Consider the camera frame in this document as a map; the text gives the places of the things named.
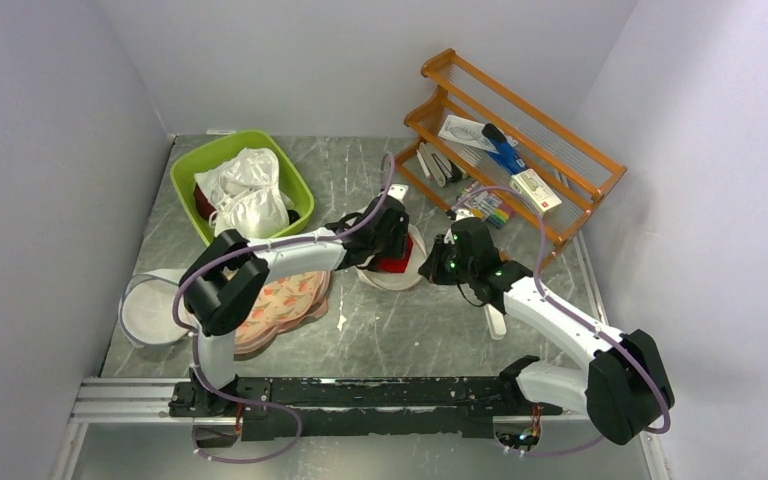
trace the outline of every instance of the gray marble floor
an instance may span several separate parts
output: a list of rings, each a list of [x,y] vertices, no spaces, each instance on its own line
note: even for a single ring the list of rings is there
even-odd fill
[[[215,137],[179,136],[169,165]],[[316,208],[308,230],[357,210],[378,191],[378,167],[385,150],[397,153],[409,144],[397,138],[278,137],[275,139],[310,186]],[[461,186],[445,189],[454,199]],[[411,222],[429,246],[449,221],[418,191],[405,199]],[[534,265],[538,232],[521,219],[494,231],[497,246],[526,266]],[[135,272],[186,268],[204,249],[178,202],[167,175],[146,226]],[[596,314],[588,295],[582,260],[567,248],[546,269],[543,279],[559,296]],[[534,354],[571,365],[544,337],[518,321],[508,334],[490,339],[481,309],[469,306],[453,287],[420,283],[393,293],[357,280],[353,270],[336,272],[329,311],[315,321],[279,335],[266,349],[238,359],[247,376],[435,376],[495,375],[517,358]],[[340,316],[348,321],[337,329]],[[171,347],[135,349],[117,326],[102,370],[105,377],[181,377],[191,361],[190,340]]]

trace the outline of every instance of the red object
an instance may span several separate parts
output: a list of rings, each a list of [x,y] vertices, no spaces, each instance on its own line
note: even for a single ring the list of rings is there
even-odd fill
[[[402,258],[382,258],[375,264],[376,272],[386,273],[405,273],[410,261],[411,250],[413,250],[413,239],[408,236],[408,246],[405,249],[405,255]]]
[[[205,220],[209,220],[213,212],[216,211],[213,205],[204,196],[204,192],[201,191],[198,185],[196,185],[195,191],[193,191],[193,197],[196,199],[196,211],[199,212],[199,216]]]

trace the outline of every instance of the black bracket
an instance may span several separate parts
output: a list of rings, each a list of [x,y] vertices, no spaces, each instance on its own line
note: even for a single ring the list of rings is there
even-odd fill
[[[532,413],[534,404],[519,392],[516,376],[533,361],[536,357],[514,362],[498,377],[240,377],[223,391],[295,408],[303,436],[460,433],[495,438],[493,417]],[[174,395],[171,417],[230,417],[237,411],[236,404],[205,391],[195,378],[177,384]],[[543,413],[560,415],[562,410],[544,405]],[[288,437],[296,431],[293,417],[275,409],[252,407],[243,418],[243,440]]]
[[[532,272],[519,262],[502,260],[487,224],[476,217],[452,224],[454,243],[437,235],[419,274],[435,285],[467,284],[482,304],[505,313],[504,293]]]
[[[340,221],[326,224],[325,228],[335,233],[345,231],[349,228],[347,223],[349,220],[354,219],[357,223],[369,216],[375,204],[378,203],[378,198],[372,200],[363,213],[346,215]],[[407,251],[409,223],[410,217],[402,202],[387,195],[375,217],[359,231],[343,239],[346,255],[337,270],[361,265],[371,256],[403,258]]]
[[[263,378],[240,378],[220,390],[223,393],[246,400],[266,400],[272,394],[272,383]],[[190,381],[175,385],[172,401],[169,402],[170,417],[226,417],[237,413],[237,404],[229,402],[205,389],[199,383],[195,374],[190,371]],[[265,417],[267,410],[263,407],[246,406],[243,418]]]
[[[672,408],[675,397],[655,340],[642,330],[623,335],[620,345],[649,373]],[[625,445],[661,416],[655,395],[628,361],[612,348],[597,352],[587,378],[587,414],[608,440]]]
[[[196,270],[228,253],[248,246],[248,240],[236,230],[225,230],[205,249],[187,270],[181,283]],[[228,280],[223,270],[235,270]],[[269,264],[253,253],[247,253],[210,269],[184,292],[184,306],[193,313],[206,336],[221,336],[236,330],[254,306],[269,274]]]

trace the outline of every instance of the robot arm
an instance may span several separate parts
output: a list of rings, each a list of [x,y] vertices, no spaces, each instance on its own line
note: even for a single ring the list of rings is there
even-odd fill
[[[328,224],[314,236],[329,237],[346,230],[349,221],[368,215],[376,201],[363,214]],[[237,378],[234,332],[264,284],[309,271],[365,265],[376,257],[400,258],[406,248],[407,225],[402,203],[388,197],[375,218],[339,241],[297,243],[249,253],[199,278],[184,293],[184,301],[201,326],[196,341],[206,380],[218,389],[233,391]],[[235,231],[223,232],[184,278],[221,255],[266,243],[270,241],[249,242]],[[236,271],[230,280],[222,272],[224,268]],[[468,285],[485,305],[528,323],[569,354],[580,368],[557,367],[535,357],[515,363],[501,376],[515,378],[518,395],[525,400],[586,413],[606,438],[619,444],[627,443],[660,416],[653,393],[636,371],[610,343],[594,337],[585,326],[549,305],[537,292],[532,272],[516,261],[503,260],[487,226],[479,219],[461,215],[446,234],[438,235],[419,273],[438,285]],[[574,306],[556,300],[596,325],[594,319]],[[606,325],[600,325],[600,329],[646,368],[671,407],[672,390],[651,337],[639,330],[626,335]]]
[[[661,410],[653,392],[610,342],[593,333],[597,331],[625,348],[652,378],[668,407],[674,405],[652,337],[601,324],[541,283],[544,294],[584,324],[551,305],[536,288],[531,270],[501,258],[479,219],[458,212],[451,230],[435,239],[419,271],[432,283],[469,285],[484,304],[529,324],[578,365],[570,369],[535,361],[524,366],[516,381],[527,400],[587,414],[600,433],[619,444],[657,420]]]

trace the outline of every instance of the blue tool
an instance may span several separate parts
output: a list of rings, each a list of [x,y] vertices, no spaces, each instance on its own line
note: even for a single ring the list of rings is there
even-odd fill
[[[505,137],[505,134],[502,133],[502,131],[499,130],[496,125],[493,125],[492,123],[484,125],[484,128],[481,129],[481,133],[485,138],[487,138],[487,140],[490,140],[490,143],[492,143],[493,146],[496,147],[496,150],[499,152],[487,152],[487,154],[490,155],[490,157],[492,157],[493,160],[495,160],[496,163],[498,163],[499,166],[504,168],[508,173],[511,175],[516,175],[517,173],[524,172],[528,168],[525,165],[525,161],[523,161],[522,157],[520,157],[517,153],[516,149],[514,149],[514,147],[508,143],[508,139]]]

